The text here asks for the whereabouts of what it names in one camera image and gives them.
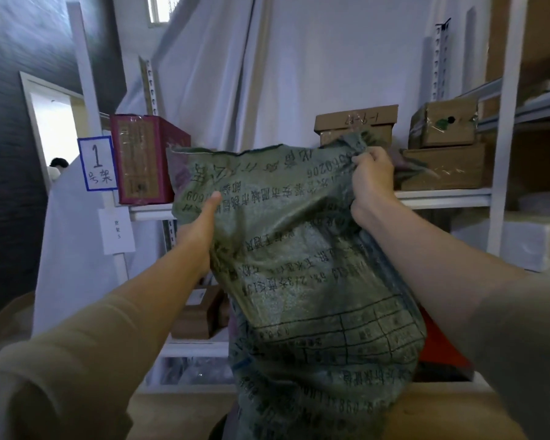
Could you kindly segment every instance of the plastic woven sack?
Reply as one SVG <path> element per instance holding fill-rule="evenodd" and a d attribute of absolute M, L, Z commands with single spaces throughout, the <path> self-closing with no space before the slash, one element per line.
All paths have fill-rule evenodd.
<path fill-rule="evenodd" d="M 211 260 L 235 310 L 238 439 L 380 438 L 411 380 L 423 319 L 350 214 L 365 147 L 350 134 L 317 149 L 168 150 L 179 223 L 223 195 Z"/>

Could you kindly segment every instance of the white styrofoam box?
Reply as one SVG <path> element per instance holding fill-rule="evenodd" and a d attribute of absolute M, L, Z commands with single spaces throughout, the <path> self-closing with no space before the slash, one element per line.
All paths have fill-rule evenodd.
<path fill-rule="evenodd" d="M 467 210 L 452 220 L 450 233 L 485 251 L 489 232 L 488 210 Z M 506 212 L 501 237 L 501 259 L 534 272 L 550 268 L 550 216 Z"/>
<path fill-rule="evenodd" d="M 524 195 L 518 202 L 520 211 L 550 216 L 550 191 Z"/>

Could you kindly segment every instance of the black hair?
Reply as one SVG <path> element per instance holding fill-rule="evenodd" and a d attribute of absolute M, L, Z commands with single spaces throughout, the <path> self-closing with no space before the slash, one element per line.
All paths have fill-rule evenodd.
<path fill-rule="evenodd" d="M 55 159 L 53 159 L 51 161 L 51 165 L 49 165 L 49 166 L 50 167 L 67 168 L 67 167 L 69 167 L 69 163 L 63 158 L 55 157 Z"/>

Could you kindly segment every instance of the window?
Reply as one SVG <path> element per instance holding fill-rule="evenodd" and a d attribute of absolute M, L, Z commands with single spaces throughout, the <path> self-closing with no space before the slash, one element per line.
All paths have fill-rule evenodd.
<path fill-rule="evenodd" d="M 179 0 L 148 0 L 152 24 L 167 23 Z"/>

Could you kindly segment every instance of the person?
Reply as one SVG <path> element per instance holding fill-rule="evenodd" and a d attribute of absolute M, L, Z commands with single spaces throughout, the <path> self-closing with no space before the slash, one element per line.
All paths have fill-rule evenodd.
<path fill-rule="evenodd" d="M 55 157 L 55 159 L 53 159 L 51 164 L 47 167 L 47 173 L 49 174 L 51 183 L 59 179 L 59 176 L 67 167 L 69 167 L 69 163 L 65 159 Z"/>
<path fill-rule="evenodd" d="M 354 162 L 354 220 L 527 436 L 550 438 L 550 272 L 530 274 L 470 248 L 403 206 L 383 149 Z M 220 201 L 214 193 L 179 229 L 176 247 L 145 272 L 48 332 L 2 349 L 0 438 L 127 435 L 128 400 L 209 269 Z"/>

